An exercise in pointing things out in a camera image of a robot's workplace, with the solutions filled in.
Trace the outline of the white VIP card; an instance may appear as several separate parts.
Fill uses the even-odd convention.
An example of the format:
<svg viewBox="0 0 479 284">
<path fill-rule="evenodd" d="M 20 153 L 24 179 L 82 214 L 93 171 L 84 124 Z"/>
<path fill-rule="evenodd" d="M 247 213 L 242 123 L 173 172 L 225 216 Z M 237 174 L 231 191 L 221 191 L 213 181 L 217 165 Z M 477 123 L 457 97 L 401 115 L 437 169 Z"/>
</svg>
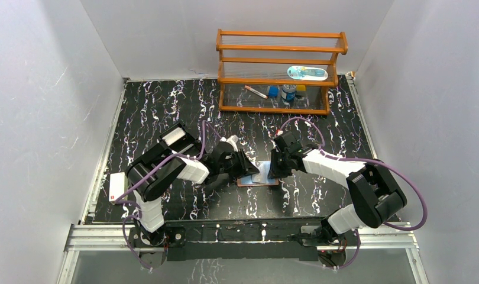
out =
<svg viewBox="0 0 479 284">
<path fill-rule="evenodd" d="M 257 184 L 268 184 L 273 180 L 268 178 L 268 170 L 270 167 L 269 161 L 258 161 L 255 162 L 256 167 L 259 169 L 259 173 L 252 175 L 252 182 Z"/>
</svg>

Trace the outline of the brown leather card holder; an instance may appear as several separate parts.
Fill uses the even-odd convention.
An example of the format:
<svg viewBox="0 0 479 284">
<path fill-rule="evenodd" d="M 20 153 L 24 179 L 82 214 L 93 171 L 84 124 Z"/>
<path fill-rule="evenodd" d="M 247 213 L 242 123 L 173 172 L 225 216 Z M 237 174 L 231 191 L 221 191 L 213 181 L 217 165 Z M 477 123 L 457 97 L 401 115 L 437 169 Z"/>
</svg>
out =
<svg viewBox="0 0 479 284">
<path fill-rule="evenodd" d="M 259 173 L 253 175 L 246 175 L 237 180 L 238 187 L 255 187 L 255 186 L 277 186 L 279 185 L 278 178 L 268 178 L 270 170 L 270 161 L 258 161 L 254 163 Z"/>
</svg>

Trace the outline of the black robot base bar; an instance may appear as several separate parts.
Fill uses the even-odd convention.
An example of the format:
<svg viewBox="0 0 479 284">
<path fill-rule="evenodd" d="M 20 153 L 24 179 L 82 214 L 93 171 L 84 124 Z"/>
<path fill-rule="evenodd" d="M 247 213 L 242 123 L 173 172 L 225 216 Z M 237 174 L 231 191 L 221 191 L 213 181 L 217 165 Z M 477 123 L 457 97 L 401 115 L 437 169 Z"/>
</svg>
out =
<svg viewBox="0 0 479 284">
<path fill-rule="evenodd" d="M 341 265 L 357 244 L 352 231 L 332 233 L 322 217 L 170 220 L 151 233 L 136 221 L 127 235 L 143 256 L 165 260 L 296 259 Z"/>
</svg>

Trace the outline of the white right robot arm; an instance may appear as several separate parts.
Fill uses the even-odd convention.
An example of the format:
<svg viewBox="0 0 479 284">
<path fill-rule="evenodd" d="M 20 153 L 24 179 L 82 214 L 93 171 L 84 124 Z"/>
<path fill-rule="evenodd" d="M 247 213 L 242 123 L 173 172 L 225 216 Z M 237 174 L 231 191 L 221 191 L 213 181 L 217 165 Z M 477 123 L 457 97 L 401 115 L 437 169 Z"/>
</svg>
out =
<svg viewBox="0 0 479 284">
<path fill-rule="evenodd" d="M 376 160 L 345 161 L 300 145 L 271 150 L 270 178 L 286 178 L 295 170 L 322 176 L 349 191 L 351 204 L 322 220 L 322 238 L 330 245 L 338 244 L 350 230 L 378 228 L 407 205 L 391 172 Z"/>
</svg>

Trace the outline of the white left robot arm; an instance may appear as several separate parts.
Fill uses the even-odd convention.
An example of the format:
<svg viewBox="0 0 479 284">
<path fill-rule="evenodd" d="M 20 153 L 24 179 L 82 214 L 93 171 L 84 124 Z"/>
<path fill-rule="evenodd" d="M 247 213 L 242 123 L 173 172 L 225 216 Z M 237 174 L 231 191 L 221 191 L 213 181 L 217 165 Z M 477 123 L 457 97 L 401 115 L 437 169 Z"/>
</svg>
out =
<svg viewBox="0 0 479 284">
<path fill-rule="evenodd" d="M 177 153 L 156 145 L 135 160 L 125 175 L 135 195 L 143 239 L 151 246 L 159 246 L 165 239 L 161 197 L 177 179 L 195 184 L 214 183 L 220 175 L 237 180 L 260 171 L 248 159 L 243 150 L 229 141 L 220 141 L 211 153 L 199 153 L 197 157 Z"/>
</svg>

